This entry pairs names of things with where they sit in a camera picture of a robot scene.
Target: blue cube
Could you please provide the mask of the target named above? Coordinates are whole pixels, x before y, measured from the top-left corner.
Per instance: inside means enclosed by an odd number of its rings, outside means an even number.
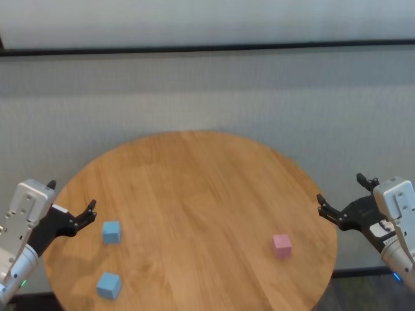
[[[120,243],[121,226],[119,222],[104,222],[102,226],[102,239],[105,244]]]
[[[104,272],[97,285],[98,294],[109,300],[116,300],[121,290],[121,277]]]

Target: toy block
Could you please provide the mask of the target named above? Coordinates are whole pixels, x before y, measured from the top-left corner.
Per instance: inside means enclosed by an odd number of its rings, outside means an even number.
[[[104,222],[102,239],[105,244],[115,244],[121,241],[121,225],[119,222]]]
[[[121,277],[104,272],[97,285],[98,294],[109,300],[116,300],[121,290]]]
[[[274,253],[278,258],[284,259],[291,256],[292,244],[288,235],[274,235],[272,241]]]

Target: floor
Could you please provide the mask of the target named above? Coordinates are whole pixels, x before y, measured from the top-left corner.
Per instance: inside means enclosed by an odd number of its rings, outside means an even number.
[[[6,311],[61,311],[53,295],[17,299]],[[343,277],[330,281],[313,311],[415,310],[415,293],[393,275]]]

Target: round wooden table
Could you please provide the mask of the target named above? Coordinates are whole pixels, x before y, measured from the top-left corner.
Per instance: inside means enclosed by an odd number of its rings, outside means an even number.
[[[57,204],[97,219],[45,252],[51,286],[67,311],[310,310],[330,280],[334,226],[317,213],[318,187],[292,161],[255,141],[215,132],[153,135],[84,167]],[[102,243],[119,220],[120,244]],[[272,235],[289,234],[289,259]],[[98,296],[119,274],[116,301]]]

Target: white wall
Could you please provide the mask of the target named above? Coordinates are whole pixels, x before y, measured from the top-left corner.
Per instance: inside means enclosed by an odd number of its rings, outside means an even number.
[[[7,49],[409,39],[413,0],[0,1]]]
[[[197,129],[274,147],[343,208],[365,194],[358,171],[415,179],[414,68],[404,46],[2,58],[1,210],[21,180],[62,188],[125,141]],[[337,268],[380,264],[359,234],[338,240]],[[48,290],[42,272],[35,290]]]

